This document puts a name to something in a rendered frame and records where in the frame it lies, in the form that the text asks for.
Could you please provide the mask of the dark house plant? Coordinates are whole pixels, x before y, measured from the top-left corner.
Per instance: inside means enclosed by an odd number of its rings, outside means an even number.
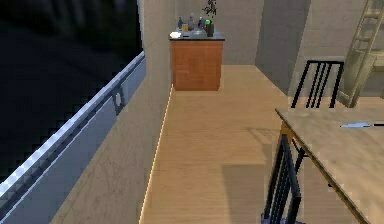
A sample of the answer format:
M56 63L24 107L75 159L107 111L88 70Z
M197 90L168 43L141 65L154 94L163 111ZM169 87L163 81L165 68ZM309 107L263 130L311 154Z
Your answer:
M211 15L211 16L216 15L217 14L216 4L217 4L217 0L208 0L207 1L207 6L205 8L203 8L203 11L207 15Z

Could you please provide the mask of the pale wooden dining table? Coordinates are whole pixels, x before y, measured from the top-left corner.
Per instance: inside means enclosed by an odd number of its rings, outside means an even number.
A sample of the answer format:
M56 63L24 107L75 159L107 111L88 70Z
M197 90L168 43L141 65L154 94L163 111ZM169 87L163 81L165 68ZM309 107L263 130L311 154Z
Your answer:
M278 109L289 132L360 224L384 224L383 108Z

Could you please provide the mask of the dark window with grey frame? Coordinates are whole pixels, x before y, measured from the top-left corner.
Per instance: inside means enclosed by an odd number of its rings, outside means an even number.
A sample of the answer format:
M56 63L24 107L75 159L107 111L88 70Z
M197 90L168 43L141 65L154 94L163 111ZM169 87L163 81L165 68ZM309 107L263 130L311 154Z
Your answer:
M139 0L0 0L0 224L50 223L144 65Z

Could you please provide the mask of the beige wooden ladder shelf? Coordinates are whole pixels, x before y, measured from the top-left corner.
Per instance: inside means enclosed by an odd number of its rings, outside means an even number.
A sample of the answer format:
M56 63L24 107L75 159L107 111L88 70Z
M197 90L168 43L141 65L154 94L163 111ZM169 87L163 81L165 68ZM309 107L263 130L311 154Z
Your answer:
M384 24L384 0L366 0L347 52L337 100L347 108L356 106L372 73L384 73L384 47L374 43Z

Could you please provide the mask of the orange wooden cabinet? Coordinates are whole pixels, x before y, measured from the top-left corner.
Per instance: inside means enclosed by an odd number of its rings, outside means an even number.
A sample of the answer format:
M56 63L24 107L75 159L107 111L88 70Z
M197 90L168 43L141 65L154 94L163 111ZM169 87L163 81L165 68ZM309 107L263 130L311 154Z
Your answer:
M174 90L218 91L225 38L218 32L212 37L180 33L180 38L169 35Z

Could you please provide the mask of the black slatted chair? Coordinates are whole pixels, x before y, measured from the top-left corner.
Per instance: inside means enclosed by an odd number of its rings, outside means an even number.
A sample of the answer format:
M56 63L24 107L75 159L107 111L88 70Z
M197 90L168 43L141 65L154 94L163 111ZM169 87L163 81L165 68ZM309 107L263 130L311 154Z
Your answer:
M299 84L297 86L293 101L291 103L291 107L295 108L297 102L299 100L299 96L301 94L301 90L303 89L304 82L310 70L310 66L314 65L315 75L311 84L311 88L309 91L309 95L307 98L306 108L319 108L321 105L322 97L325 91L325 87L327 85L330 72L332 68L338 65L338 70L336 72L335 83L332 89L332 95L329 103L330 108L334 108L336 105L336 98L338 94L339 84L341 80L341 75L344 70L344 62L343 61L332 61L332 60L308 60L305 64L303 73L301 75Z
M297 220L302 199L297 174L306 154L295 141L293 146L298 152L296 162L293 162L288 136L280 137L261 224L305 224Z

